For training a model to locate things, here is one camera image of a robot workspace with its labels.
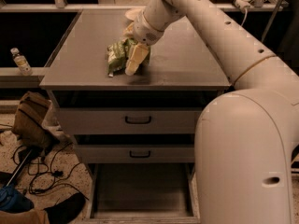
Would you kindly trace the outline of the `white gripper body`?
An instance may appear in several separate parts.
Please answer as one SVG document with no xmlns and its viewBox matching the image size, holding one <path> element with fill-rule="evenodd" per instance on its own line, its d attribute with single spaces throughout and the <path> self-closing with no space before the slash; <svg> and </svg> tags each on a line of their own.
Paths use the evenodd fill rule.
<svg viewBox="0 0 299 224">
<path fill-rule="evenodd" d="M 150 26 L 142 12 L 139 12 L 135 17 L 133 22 L 133 37 L 136 41 L 151 46 L 156 44 L 163 34 L 163 32 L 155 30 Z"/>
</svg>

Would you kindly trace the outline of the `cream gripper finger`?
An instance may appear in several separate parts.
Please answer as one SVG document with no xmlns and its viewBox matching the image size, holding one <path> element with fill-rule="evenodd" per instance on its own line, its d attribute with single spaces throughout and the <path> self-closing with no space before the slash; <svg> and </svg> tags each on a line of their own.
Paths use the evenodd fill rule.
<svg viewBox="0 0 299 224">
<path fill-rule="evenodd" d="M 142 43 L 130 47 L 128 60 L 126 62 L 125 74 L 132 76 L 138 69 L 139 65 L 146 59 L 150 48 Z"/>
<path fill-rule="evenodd" d="M 123 30 L 123 35 L 127 38 L 134 37 L 134 24 L 132 22 Z"/>
</svg>

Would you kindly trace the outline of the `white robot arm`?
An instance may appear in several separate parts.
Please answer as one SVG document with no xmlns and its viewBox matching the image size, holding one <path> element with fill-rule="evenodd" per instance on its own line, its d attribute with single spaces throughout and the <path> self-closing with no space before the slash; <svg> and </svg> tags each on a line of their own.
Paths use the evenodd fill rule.
<svg viewBox="0 0 299 224">
<path fill-rule="evenodd" d="M 209 0 L 149 0 L 132 25 L 155 44 L 186 17 L 234 86 L 202 111 L 195 132 L 201 224 L 294 224 L 292 152 L 299 76 Z"/>
</svg>

